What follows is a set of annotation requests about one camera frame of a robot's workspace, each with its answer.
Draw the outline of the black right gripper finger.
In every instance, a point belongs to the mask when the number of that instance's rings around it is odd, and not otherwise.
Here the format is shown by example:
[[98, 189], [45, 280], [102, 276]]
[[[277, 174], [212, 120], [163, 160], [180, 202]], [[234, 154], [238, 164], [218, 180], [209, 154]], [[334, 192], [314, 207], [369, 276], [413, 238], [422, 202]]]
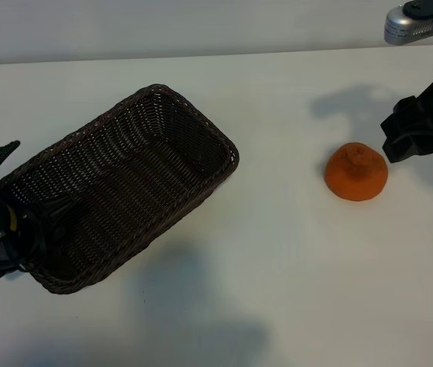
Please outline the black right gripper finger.
[[390, 163], [398, 163], [413, 156], [433, 154], [433, 136], [419, 132], [395, 134], [386, 132], [383, 150]]
[[406, 132], [414, 130], [414, 125], [420, 119], [416, 103], [416, 98], [410, 96], [394, 105], [392, 114], [380, 124], [387, 140], [398, 140]]

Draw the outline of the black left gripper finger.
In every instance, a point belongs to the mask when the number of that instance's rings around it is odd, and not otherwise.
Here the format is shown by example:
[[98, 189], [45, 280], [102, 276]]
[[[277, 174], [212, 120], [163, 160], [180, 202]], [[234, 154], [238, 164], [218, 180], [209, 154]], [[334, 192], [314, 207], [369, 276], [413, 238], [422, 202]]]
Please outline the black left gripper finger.
[[69, 193], [49, 197], [39, 203], [41, 229], [47, 248], [56, 245], [66, 233], [63, 218], [73, 208], [73, 198]]

